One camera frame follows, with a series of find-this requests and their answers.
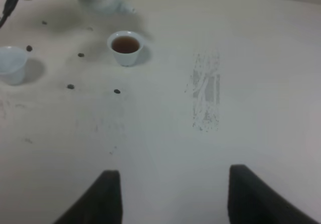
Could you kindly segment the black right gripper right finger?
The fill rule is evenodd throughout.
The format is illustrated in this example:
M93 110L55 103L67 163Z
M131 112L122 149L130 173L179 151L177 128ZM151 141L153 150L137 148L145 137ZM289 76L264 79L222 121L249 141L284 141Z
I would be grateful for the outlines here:
M229 169L227 209L230 223L317 223L245 165Z

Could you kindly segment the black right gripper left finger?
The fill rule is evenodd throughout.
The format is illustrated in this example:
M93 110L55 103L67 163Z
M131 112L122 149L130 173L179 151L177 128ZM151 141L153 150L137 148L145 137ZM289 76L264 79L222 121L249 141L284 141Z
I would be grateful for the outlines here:
M106 170L55 223L122 223L120 173Z

